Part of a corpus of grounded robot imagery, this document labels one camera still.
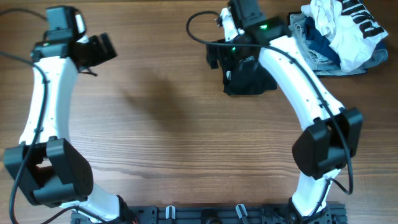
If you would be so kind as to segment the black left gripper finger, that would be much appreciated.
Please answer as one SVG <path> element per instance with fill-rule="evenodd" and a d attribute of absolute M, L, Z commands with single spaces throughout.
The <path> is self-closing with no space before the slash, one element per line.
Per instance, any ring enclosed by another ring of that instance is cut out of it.
<path fill-rule="evenodd" d="M 100 35 L 102 43 L 103 43 L 103 48 L 104 48 L 104 57 L 106 59 L 112 59 L 117 56 L 117 53 L 111 43 L 111 40 L 109 38 L 109 35 L 107 33 L 102 33 Z"/>
<path fill-rule="evenodd" d="M 101 64 L 105 61 L 107 51 L 99 36 L 93 35 L 89 38 L 88 53 L 90 64 Z"/>

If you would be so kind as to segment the black shorts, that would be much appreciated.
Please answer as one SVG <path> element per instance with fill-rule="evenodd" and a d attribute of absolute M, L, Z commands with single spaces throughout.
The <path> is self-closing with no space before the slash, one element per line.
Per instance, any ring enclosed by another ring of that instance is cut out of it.
<path fill-rule="evenodd" d="M 272 75 L 253 56 L 242 60 L 224 59 L 221 67 L 223 91 L 227 95 L 261 95 L 277 89 Z"/>

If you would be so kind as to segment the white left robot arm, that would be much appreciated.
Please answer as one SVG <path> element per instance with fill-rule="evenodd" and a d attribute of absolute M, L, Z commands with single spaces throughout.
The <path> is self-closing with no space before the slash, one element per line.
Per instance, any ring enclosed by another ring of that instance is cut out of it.
<path fill-rule="evenodd" d="M 120 196 L 95 184 L 89 162 L 70 142 L 70 103 L 78 75 L 115 56 L 105 33 L 51 38 L 32 50 L 34 90 L 27 123 L 19 144 L 4 154 L 14 191 L 31 205 L 73 210 L 93 223 L 125 223 L 133 217 Z"/>

